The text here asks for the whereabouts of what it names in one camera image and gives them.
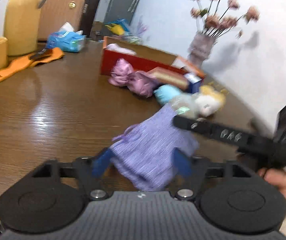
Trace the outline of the purple knitted pouch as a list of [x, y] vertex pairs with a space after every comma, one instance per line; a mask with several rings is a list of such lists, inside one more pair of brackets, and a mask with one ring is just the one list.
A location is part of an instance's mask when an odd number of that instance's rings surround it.
[[127, 128], [109, 147], [114, 166], [140, 191], [159, 191], [169, 184], [176, 175], [175, 148], [189, 157], [199, 148], [191, 132], [173, 126], [175, 115], [166, 104], [149, 119]]

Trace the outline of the blue white tissue packet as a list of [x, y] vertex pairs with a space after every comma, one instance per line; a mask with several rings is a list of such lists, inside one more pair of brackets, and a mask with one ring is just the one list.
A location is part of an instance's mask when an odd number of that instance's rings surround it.
[[186, 92], [191, 94], [198, 93], [203, 80], [193, 73], [187, 73], [184, 77], [189, 83]]

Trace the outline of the fluffy lavender plush cloth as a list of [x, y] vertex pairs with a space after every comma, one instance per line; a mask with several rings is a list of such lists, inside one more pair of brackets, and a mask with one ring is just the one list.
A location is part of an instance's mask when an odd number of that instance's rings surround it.
[[111, 43], [111, 44], [107, 45], [106, 49], [110, 50], [110, 51], [115, 51], [115, 52], [121, 53], [121, 54], [127, 54], [127, 55], [132, 55], [132, 56], [136, 55], [135, 51], [133, 51], [131, 49], [127, 49], [127, 48], [122, 48], [121, 46], [119, 46], [116, 43]]

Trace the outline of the clear plastic wrapped item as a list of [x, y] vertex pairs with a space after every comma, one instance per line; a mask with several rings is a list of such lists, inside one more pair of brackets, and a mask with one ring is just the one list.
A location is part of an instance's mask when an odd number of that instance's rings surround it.
[[168, 103], [176, 112], [176, 115], [182, 115], [189, 119], [195, 119], [198, 116], [198, 107], [191, 94], [179, 94]]

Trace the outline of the yellow white plush toy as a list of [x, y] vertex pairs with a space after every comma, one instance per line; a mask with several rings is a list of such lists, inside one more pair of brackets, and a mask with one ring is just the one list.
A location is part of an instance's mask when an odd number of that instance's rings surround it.
[[207, 118], [225, 105], [226, 97], [212, 86], [202, 85], [199, 88], [199, 92], [194, 96], [194, 101], [198, 114]]

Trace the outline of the yellow crumbs on table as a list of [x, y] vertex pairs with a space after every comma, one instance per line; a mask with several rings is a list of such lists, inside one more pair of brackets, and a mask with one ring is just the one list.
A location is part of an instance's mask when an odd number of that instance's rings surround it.
[[229, 94], [229, 91], [223, 87], [221, 84], [219, 83], [216, 83], [214, 81], [211, 81], [208, 83], [209, 86], [213, 87], [216, 91], [224, 94], [224, 95], [228, 95]]

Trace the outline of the pink gold gift box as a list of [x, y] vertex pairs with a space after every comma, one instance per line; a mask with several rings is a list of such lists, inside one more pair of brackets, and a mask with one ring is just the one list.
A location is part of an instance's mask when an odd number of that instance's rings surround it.
[[187, 90], [189, 81], [184, 75], [167, 70], [164, 68], [154, 68], [148, 72], [151, 76], [155, 77], [160, 83], [175, 86], [181, 90]]

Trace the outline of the pink satin cloth bundle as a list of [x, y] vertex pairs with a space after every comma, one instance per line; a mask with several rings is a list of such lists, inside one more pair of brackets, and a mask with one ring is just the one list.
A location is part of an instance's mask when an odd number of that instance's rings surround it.
[[134, 70], [124, 59], [118, 59], [110, 72], [108, 82], [116, 87], [127, 87], [132, 93], [149, 98], [160, 85], [159, 81], [141, 70]]

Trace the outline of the orange red cardboard box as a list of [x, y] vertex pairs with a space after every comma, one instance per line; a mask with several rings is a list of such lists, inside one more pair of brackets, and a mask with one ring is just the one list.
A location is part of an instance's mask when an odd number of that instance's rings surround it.
[[[136, 52], [136, 55], [132, 56], [107, 50], [106, 46], [111, 43], [116, 43], [122, 48], [131, 49]], [[182, 75], [193, 73], [202, 80], [205, 77], [205, 73], [202, 70], [181, 56], [105, 36], [103, 38], [101, 74], [110, 77], [110, 72], [118, 59], [126, 60], [136, 71], [141, 70], [148, 73], [150, 70], [160, 67]]]

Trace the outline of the pinkish ceramic vase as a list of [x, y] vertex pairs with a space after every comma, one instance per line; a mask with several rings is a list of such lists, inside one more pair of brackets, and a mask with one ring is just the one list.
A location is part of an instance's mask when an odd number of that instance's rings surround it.
[[202, 69], [202, 64], [206, 61], [216, 41], [209, 35], [196, 32], [192, 42], [190, 43], [188, 52], [188, 60], [196, 67]]

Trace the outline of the blue tissue pack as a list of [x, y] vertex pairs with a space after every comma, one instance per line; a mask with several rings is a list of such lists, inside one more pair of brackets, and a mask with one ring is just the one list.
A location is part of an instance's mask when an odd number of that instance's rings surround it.
[[73, 26], [65, 22], [59, 31], [48, 36], [46, 49], [59, 48], [64, 52], [79, 53], [86, 43], [86, 35], [83, 31], [74, 32]]

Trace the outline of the dried pink flower bouquet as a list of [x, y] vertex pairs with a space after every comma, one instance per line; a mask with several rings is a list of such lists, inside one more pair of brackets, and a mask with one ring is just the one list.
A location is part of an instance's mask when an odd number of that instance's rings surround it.
[[257, 22], [260, 13], [255, 6], [249, 7], [243, 14], [238, 0], [188, 0], [196, 5], [191, 8], [190, 16], [196, 22], [197, 34], [216, 40], [235, 29], [243, 20], [246, 24]]

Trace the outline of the pink ribbed suitcase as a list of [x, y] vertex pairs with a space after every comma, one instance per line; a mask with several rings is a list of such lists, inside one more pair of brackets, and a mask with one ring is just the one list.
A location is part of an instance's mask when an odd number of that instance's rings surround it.
[[46, 41], [51, 33], [69, 23], [78, 30], [85, 0], [46, 0], [40, 11], [38, 41]]

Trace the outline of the yellow thermos jug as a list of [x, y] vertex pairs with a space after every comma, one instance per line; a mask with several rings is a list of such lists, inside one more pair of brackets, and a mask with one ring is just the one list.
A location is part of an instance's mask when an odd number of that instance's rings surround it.
[[9, 0], [6, 7], [4, 36], [7, 55], [20, 56], [37, 49], [41, 7], [46, 0]]

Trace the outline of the grey refrigerator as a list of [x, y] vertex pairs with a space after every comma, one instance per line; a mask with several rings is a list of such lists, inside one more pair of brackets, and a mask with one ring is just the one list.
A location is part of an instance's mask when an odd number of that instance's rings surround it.
[[112, 36], [107, 25], [119, 24], [125, 32], [132, 33], [130, 28], [136, 7], [140, 0], [110, 0], [101, 29], [102, 36]]

